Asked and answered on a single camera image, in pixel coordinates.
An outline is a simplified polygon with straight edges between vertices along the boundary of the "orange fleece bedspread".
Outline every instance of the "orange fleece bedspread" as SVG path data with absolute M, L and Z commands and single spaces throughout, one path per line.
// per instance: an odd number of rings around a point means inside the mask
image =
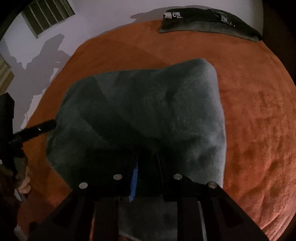
M 194 58 L 218 74 L 225 112 L 227 154 L 224 190 L 270 240 L 296 212 L 296 87 L 280 60 L 258 43 L 226 34 L 176 31 L 160 34 L 160 21 L 124 26 L 86 41 L 46 90 L 28 126 L 55 117 L 67 89 L 98 73 L 161 68 Z M 19 210 L 25 233 L 68 195 L 50 167 L 46 135 L 24 144 L 32 192 Z

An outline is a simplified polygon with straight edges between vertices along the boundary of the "metal bolt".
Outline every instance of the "metal bolt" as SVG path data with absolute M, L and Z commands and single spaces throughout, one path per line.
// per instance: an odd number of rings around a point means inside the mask
M 178 173 L 175 174 L 175 175 L 173 175 L 173 178 L 176 179 L 176 180 L 181 180 L 182 177 L 183 177 L 183 176 L 182 176 L 181 174 L 178 174 Z
M 122 178 L 122 175 L 121 175 L 121 174 L 116 174 L 116 175 L 113 176 L 113 178 L 114 178 L 116 181 L 118 181 L 118 180 L 120 180 L 120 179 Z
M 87 183 L 80 183 L 80 184 L 79 184 L 79 188 L 80 188 L 80 189 L 86 189 L 87 186 L 88 186 Z
M 215 182 L 209 182 L 208 185 L 209 185 L 210 188 L 216 188 L 218 186 L 218 184 L 215 183 Z

